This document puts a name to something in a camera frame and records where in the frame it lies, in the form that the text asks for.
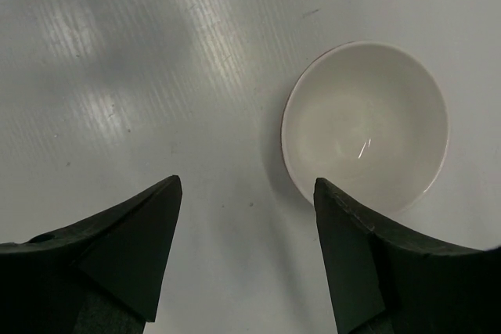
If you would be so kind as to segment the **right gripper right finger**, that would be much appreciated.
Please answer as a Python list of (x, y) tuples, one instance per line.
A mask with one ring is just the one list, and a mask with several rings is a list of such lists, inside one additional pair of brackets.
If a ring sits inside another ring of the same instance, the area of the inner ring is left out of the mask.
[(499, 332), (499, 248), (424, 235), (324, 178), (314, 208), (338, 332)]

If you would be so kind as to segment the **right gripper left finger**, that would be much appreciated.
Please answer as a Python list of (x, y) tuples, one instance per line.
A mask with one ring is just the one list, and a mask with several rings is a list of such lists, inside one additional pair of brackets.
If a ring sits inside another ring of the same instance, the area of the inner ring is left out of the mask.
[(173, 175), (74, 224), (2, 244), (2, 332), (143, 332), (157, 316), (181, 201)]

